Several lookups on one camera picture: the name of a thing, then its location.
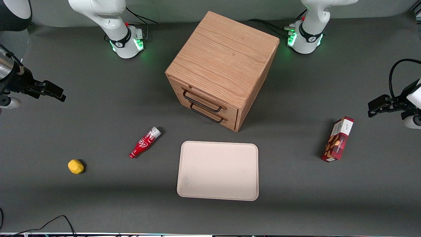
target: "wooden drawer cabinet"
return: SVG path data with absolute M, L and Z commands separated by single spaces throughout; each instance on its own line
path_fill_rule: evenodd
M 180 103 L 238 132 L 279 38 L 208 12 L 165 74 Z

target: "drawer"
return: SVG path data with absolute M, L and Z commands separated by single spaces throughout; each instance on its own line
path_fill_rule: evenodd
M 177 81 L 169 80 L 178 100 L 185 107 L 193 110 L 196 113 L 201 113 L 207 116 L 214 122 L 217 121 L 222 126 L 235 130 L 237 121 L 237 109 L 227 105 L 221 105 L 218 102 L 208 99 L 200 93 L 193 91 Z

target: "red bottle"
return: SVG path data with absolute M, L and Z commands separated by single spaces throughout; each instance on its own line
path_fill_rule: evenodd
M 151 128 L 151 130 L 137 143 L 129 157 L 134 159 L 137 155 L 144 152 L 151 146 L 155 139 L 159 137 L 159 135 L 161 135 L 161 132 L 156 127 Z

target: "plastic tray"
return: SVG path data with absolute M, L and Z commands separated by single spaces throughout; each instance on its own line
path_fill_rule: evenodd
M 186 141 L 181 145 L 181 197 L 254 201 L 259 195 L 258 149 L 247 143 Z

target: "table surface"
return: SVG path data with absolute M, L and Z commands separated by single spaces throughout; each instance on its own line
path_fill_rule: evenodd
M 405 128 L 399 113 L 367 116 L 367 103 L 389 93 L 390 67 L 421 55 L 413 14 L 334 19 L 310 55 L 281 39 L 239 133 L 180 105 L 165 77 L 196 26 L 151 26 L 145 51 L 132 59 L 117 57 L 99 27 L 31 30 L 23 63 L 67 99 L 19 95 L 22 106 L 0 116 L 2 231 L 39 228 L 64 214 L 77 232 L 420 235 L 421 133 Z M 418 65 L 400 65 L 396 93 L 419 76 Z M 355 119 L 343 158 L 323 162 L 343 116 Z M 165 132 L 130 159 L 152 126 Z M 256 144 L 258 199 L 178 196 L 187 140 Z M 87 172 L 72 174 L 71 159 L 83 159 Z M 69 227 L 57 220 L 45 231 Z

